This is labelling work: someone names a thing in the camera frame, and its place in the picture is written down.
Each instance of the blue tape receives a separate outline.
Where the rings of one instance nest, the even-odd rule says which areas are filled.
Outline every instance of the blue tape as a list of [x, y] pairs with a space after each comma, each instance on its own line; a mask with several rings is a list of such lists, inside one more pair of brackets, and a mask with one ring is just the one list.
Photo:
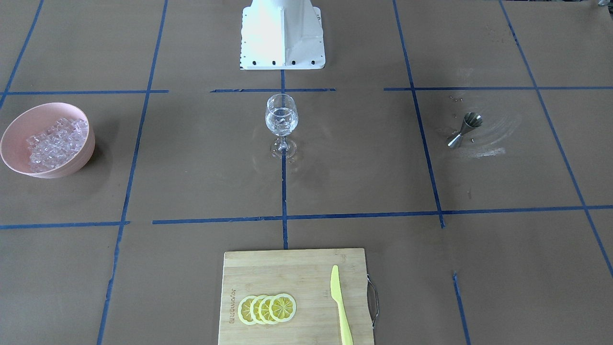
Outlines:
[[583, 206], [554, 206], [554, 207], [525, 207], [516, 209], [469, 209], [447, 210], [443, 214], [488, 214], [488, 213], [516, 213], [516, 212], [553, 212], [553, 211], [578, 211]]
[[281, 70], [281, 93], [285, 93], [285, 70]]
[[0, 225], [0, 230], [11, 229], [43, 229], [43, 228], [85, 228], [85, 227], [116, 227], [129, 222], [83, 222], [83, 223], [42, 223], [42, 224], [8, 224]]
[[436, 210], [438, 211], [438, 218], [441, 223], [441, 228], [444, 228], [445, 220], [443, 219], [443, 212], [441, 210], [441, 201], [438, 196], [438, 190], [436, 189], [436, 179], [434, 178], [434, 170], [432, 168], [430, 152], [428, 151], [428, 143], [425, 138], [424, 124], [422, 122], [421, 112], [419, 111], [419, 103], [417, 101], [417, 93], [415, 92], [415, 84], [413, 84], [413, 74], [411, 73], [411, 64], [409, 63], [409, 55], [406, 51], [405, 36], [402, 33], [402, 26], [400, 25], [400, 16], [398, 15], [398, 6], [396, 5], [396, 0], [393, 0], [393, 3], [394, 3], [394, 14], [396, 16], [396, 24], [398, 26], [398, 33], [400, 34], [400, 42], [402, 43], [402, 52], [405, 56], [406, 71], [409, 76], [409, 83], [411, 84], [411, 93], [413, 94], [413, 103], [415, 105], [415, 113], [417, 115], [417, 122], [419, 124], [419, 132], [422, 137], [422, 144], [424, 145], [426, 163], [428, 164], [428, 173], [430, 174], [430, 183], [432, 184], [432, 192], [434, 194]]
[[466, 339], [466, 345], [470, 345], [470, 335], [468, 334], [468, 325], [466, 324], [466, 315], [464, 315], [464, 305], [462, 304], [462, 296], [460, 295], [460, 287], [458, 286], [458, 277], [456, 272], [454, 272], [454, 289], [455, 299], [458, 301], [458, 309], [460, 310], [460, 318], [462, 319], [464, 338]]
[[613, 209], [613, 205], [587, 206], [587, 209]]
[[385, 87], [383, 91], [471, 91], [471, 90], [613, 90], [609, 86], [584, 87]]
[[191, 223], [232, 223], [232, 222], [258, 222], [261, 220], [282, 220], [280, 215], [260, 216], [260, 217], [235, 217], [235, 218], [203, 218], [203, 219], [165, 219], [154, 220], [153, 225], [162, 224], [191, 224]]
[[32, 32], [34, 31], [34, 27], [38, 22], [38, 17], [40, 15], [40, 10], [42, 9], [42, 4], [45, 0], [40, 0], [39, 6], [36, 9], [36, 14], [34, 15], [34, 19], [32, 20], [32, 25], [30, 26], [30, 30], [28, 31], [28, 35], [26, 36], [26, 40], [23, 42], [23, 46], [21, 47], [21, 51], [17, 56], [17, 61], [15, 62], [15, 66], [13, 67], [13, 71], [10, 73], [9, 81], [6, 83], [6, 87], [4, 88], [4, 93], [2, 94], [2, 98], [0, 98], [0, 109], [2, 109], [2, 105], [4, 105], [4, 100], [6, 96], [9, 94], [10, 86], [13, 84], [13, 79], [15, 78], [15, 74], [17, 73], [17, 69], [19, 68], [19, 64], [21, 63], [21, 59], [23, 58], [23, 53], [26, 51], [26, 47], [30, 42], [30, 37], [32, 37]]
[[111, 278], [109, 279], [109, 284], [107, 285], [107, 294], [104, 298], [104, 307], [102, 308], [102, 318], [100, 319], [100, 330], [98, 331], [98, 338], [96, 341], [97, 345], [102, 345], [102, 337], [104, 336], [104, 329], [107, 325], [107, 316], [109, 314], [109, 304], [111, 301], [111, 293], [113, 292], [113, 284], [115, 283], [115, 273], [117, 272], [117, 261], [119, 259], [119, 244], [121, 242], [121, 238], [123, 237], [123, 227], [124, 225], [120, 225], [119, 231], [117, 231], [117, 241], [115, 242], [115, 251], [113, 253], [113, 271], [111, 274]]
[[[147, 92], [145, 93], [145, 102], [143, 103], [143, 112], [140, 115], [139, 132], [136, 136], [136, 145], [134, 147], [134, 154], [132, 156], [132, 165], [130, 168], [130, 175], [128, 178], [128, 186], [126, 187], [126, 198], [123, 204], [123, 210], [121, 212], [121, 222], [122, 223], [126, 221], [126, 215], [128, 213], [128, 204], [130, 202], [130, 193], [132, 191], [134, 171], [136, 170], [136, 161], [139, 155], [140, 138], [143, 132], [143, 124], [145, 123], [145, 115], [147, 114], [149, 95], [151, 93], [151, 85], [153, 84], [153, 74], [155, 73], [155, 67], [158, 61], [159, 46], [162, 40], [162, 32], [164, 30], [164, 22], [166, 19], [167, 8], [168, 8], [168, 0], [164, 0], [164, 9], [162, 10], [162, 18], [159, 24], [158, 39], [156, 41], [155, 51], [153, 53], [153, 60], [151, 62], [151, 70], [149, 72], [149, 82], [147, 84]], [[123, 230], [124, 230], [124, 224], [121, 224], [117, 232], [117, 242], [115, 243], [115, 254], [113, 257], [113, 273], [111, 275], [111, 279], [109, 279], [109, 284], [107, 286], [107, 294], [106, 294], [106, 299], [104, 301], [104, 309], [102, 310], [102, 319], [100, 320], [100, 329], [98, 331], [98, 338], [96, 342], [97, 345], [102, 345], [102, 339], [104, 337], [104, 329], [106, 326], [107, 315], [109, 313], [109, 303], [111, 299], [111, 294], [113, 292], [113, 283], [115, 281], [115, 273], [117, 269], [117, 263], [119, 260], [120, 242], [121, 242], [121, 238], [123, 237]]]
[[328, 92], [335, 88], [217, 88], [209, 93], [241, 93], [241, 92]]
[[438, 211], [416, 212], [380, 212], [380, 213], [345, 213], [345, 214], [302, 214], [289, 215], [287, 219], [343, 219], [343, 218], [378, 218], [378, 217], [417, 217], [423, 215], [438, 215]]
[[558, 133], [556, 132], [554, 128], [554, 123], [551, 120], [551, 117], [549, 116], [549, 111], [547, 110], [547, 107], [545, 106], [545, 101], [543, 101], [543, 96], [541, 96], [541, 92], [539, 90], [536, 91], [536, 94], [538, 96], [539, 101], [541, 102], [541, 107], [543, 108], [543, 112], [545, 113], [545, 117], [547, 118], [549, 128], [551, 128], [551, 133], [554, 135], [555, 143], [556, 145], [558, 145], [558, 150], [560, 150], [560, 154], [562, 155], [562, 159], [564, 160], [564, 164], [566, 165], [568, 174], [571, 176], [571, 180], [573, 182], [575, 191], [577, 191], [577, 196], [579, 197], [579, 201], [581, 202], [581, 205], [583, 205], [583, 207], [586, 207], [585, 200], [583, 198], [583, 194], [581, 193], [581, 190], [579, 189], [579, 184], [577, 183], [577, 179], [575, 178], [573, 169], [571, 169], [570, 162], [568, 161], [568, 158], [566, 157], [566, 153], [564, 152], [564, 148], [562, 147], [562, 142], [560, 141], [560, 138], [558, 137]]
[[596, 225], [594, 225], [594, 221], [592, 220], [592, 215], [590, 215], [590, 212], [587, 210], [587, 208], [585, 208], [585, 216], [587, 217], [587, 221], [590, 223], [590, 227], [592, 228], [592, 233], [594, 234], [594, 237], [596, 238], [596, 243], [598, 243], [598, 247], [600, 248], [600, 252], [603, 255], [604, 258], [604, 262], [607, 265], [607, 268], [609, 269], [609, 274], [611, 275], [611, 278], [613, 278], [613, 266], [611, 266], [611, 260], [609, 259], [609, 256], [607, 255], [607, 251], [604, 249], [604, 245], [602, 240], [600, 240], [600, 235], [598, 234], [598, 230], [596, 230]]
[[498, 3], [500, 5], [500, 8], [502, 9], [504, 18], [506, 19], [506, 23], [507, 25], [509, 25], [509, 29], [511, 30], [511, 34], [513, 35], [513, 39], [515, 40], [515, 45], [519, 49], [519, 53], [522, 56], [524, 65], [526, 65], [526, 69], [528, 70], [528, 75], [530, 76], [530, 80], [532, 80], [532, 85], [534, 86], [534, 88], [536, 88], [537, 86], [536, 86], [535, 77], [532, 74], [532, 70], [530, 69], [530, 65], [528, 64], [528, 60], [526, 59], [526, 55], [524, 54], [524, 50], [522, 49], [522, 46], [519, 44], [517, 34], [515, 33], [515, 29], [513, 28], [513, 25], [511, 24], [511, 19], [509, 19], [509, 15], [506, 13], [506, 9], [504, 7], [504, 4], [502, 3], [502, 0], [498, 0]]
[[281, 208], [283, 209], [283, 249], [287, 249], [287, 183], [285, 150], [281, 154]]
[[586, 86], [586, 87], [538, 87], [540, 90], [613, 90], [613, 86]]

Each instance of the table surface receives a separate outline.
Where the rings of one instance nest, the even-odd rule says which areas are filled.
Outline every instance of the table surface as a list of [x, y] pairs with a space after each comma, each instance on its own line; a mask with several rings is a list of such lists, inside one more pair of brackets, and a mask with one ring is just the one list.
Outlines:
[[605, 8], [314, 1], [324, 69], [241, 71], [250, 3], [0, 0], [0, 130], [65, 102], [96, 134], [69, 177], [0, 166], [1, 344], [215, 344], [224, 252], [339, 247], [378, 344], [611, 342]]

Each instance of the bamboo cutting board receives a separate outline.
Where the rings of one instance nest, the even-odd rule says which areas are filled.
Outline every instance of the bamboo cutting board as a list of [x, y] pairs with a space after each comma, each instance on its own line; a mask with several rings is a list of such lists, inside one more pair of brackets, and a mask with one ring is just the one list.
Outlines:
[[[374, 345], [362, 248], [226, 252], [218, 344], [340, 345], [337, 304], [330, 296], [333, 265], [338, 265], [354, 344]], [[278, 293], [296, 300], [290, 321], [245, 325], [238, 319], [238, 304], [244, 297]]]

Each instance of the yellow knife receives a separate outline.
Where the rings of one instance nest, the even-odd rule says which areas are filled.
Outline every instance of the yellow knife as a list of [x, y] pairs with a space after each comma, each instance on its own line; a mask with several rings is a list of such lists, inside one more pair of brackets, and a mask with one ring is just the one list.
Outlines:
[[341, 281], [338, 277], [338, 266], [332, 267], [332, 275], [330, 276], [330, 295], [338, 304], [338, 321], [341, 327], [341, 342], [343, 345], [353, 345], [349, 322], [345, 314], [345, 306], [343, 304], [343, 295], [341, 294]]

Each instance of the stainless steel jigger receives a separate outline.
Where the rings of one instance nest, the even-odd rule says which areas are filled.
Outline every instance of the stainless steel jigger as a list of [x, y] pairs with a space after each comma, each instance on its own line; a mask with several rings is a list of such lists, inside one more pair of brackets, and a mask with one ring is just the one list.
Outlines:
[[483, 124], [483, 118], [481, 115], [475, 112], [469, 112], [464, 115], [464, 122], [462, 128], [459, 131], [455, 131], [449, 138], [447, 138], [447, 146], [452, 149], [456, 149], [462, 145], [462, 138], [464, 134], [479, 128]]

